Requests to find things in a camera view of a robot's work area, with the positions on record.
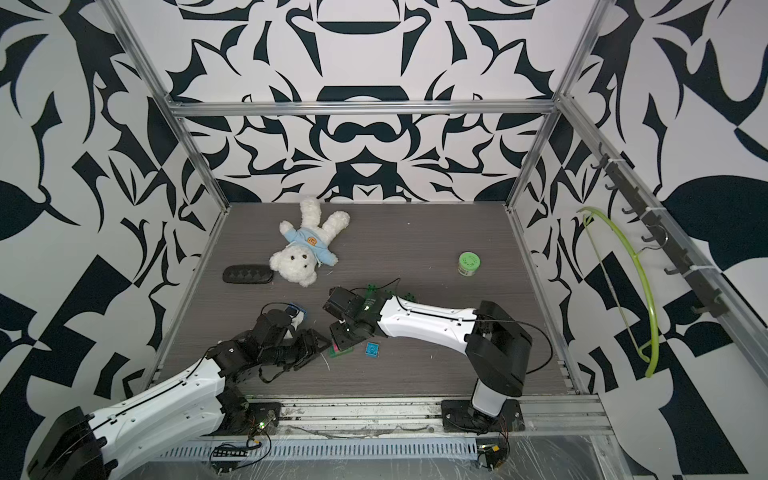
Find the green long lego plate brick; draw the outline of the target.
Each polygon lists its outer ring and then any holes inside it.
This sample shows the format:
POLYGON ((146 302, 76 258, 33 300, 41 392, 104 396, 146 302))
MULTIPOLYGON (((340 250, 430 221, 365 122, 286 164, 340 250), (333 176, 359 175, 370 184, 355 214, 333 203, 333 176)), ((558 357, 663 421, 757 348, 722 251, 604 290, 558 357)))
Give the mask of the green long lego plate brick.
POLYGON ((346 354, 352 353, 353 351, 354 351, 353 347, 350 347, 350 348, 347 348, 347 349, 343 349, 343 350, 339 350, 336 346, 333 346, 333 347, 331 347, 329 349, 329 356, 331 358, 337 358, 337 357, 340 357, 342 355, 346 355, 346 354))

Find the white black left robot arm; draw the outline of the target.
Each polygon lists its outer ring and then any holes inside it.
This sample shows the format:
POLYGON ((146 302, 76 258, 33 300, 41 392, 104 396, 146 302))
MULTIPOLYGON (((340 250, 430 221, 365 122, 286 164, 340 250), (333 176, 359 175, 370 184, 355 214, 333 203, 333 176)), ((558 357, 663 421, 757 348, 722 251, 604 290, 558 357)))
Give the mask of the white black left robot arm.
POLYGON ((254 327, 219 342, 172 378, 127 400, 61 414, 26 467, 31 479, 120 479, 188 440, 253 425, 239 386, 266 366, 299 370, 331 342, 294 328, 272 309, 254 327))

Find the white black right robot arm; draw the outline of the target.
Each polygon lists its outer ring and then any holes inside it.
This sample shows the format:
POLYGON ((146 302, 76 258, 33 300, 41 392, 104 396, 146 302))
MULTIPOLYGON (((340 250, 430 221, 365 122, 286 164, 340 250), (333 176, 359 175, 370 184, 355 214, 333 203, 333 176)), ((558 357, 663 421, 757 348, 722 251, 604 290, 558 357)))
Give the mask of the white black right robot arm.
POLYGON ((472 417, 495 419, 523 393, 533 339, 494 302, 483 301, 474 309, 442 308, 382 289, 358 294, 334 287, 323 309, 336 319, 330 332, 341 350, 381 336, 420 340, 464 355, 477 376, 468 406, 472 417))

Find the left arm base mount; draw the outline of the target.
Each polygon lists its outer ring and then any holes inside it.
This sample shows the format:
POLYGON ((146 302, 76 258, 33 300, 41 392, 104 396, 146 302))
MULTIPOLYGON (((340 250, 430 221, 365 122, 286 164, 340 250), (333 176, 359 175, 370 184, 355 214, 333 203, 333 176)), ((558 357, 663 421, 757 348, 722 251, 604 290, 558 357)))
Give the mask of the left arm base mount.
POLYGON ((279 424, 280 402, 250 402, 229 390, 218 395, 217 400, 224 418, 213 435, 245 435, 270 424, 279 424))

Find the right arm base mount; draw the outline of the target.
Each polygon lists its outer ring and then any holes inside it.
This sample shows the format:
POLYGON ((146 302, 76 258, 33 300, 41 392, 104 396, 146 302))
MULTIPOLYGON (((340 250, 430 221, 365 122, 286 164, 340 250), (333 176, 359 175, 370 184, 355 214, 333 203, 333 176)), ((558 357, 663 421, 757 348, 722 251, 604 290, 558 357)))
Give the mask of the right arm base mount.
POLYGON ((483 435, 489 432, 516 433, 526 430, 520 403, 514 399, 506 400, 495 417, 476 410, 469 400, 442 400, 440 407, 442 425, 446 432, 483 435))

